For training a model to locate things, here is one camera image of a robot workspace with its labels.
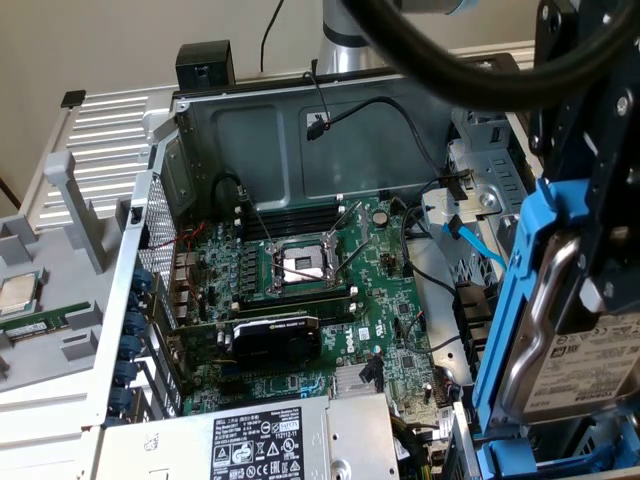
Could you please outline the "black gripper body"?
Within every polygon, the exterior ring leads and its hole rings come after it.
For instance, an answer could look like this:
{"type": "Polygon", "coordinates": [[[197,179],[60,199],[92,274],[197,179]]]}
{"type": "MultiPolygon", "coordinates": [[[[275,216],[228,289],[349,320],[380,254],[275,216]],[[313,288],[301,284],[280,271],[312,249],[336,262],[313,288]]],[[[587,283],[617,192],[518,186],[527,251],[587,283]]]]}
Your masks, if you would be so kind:
{"type": "Polygon", "coordinates": [[[532,83],[590,85],[638,36],[637,1],[541,1],[532,83]]]}

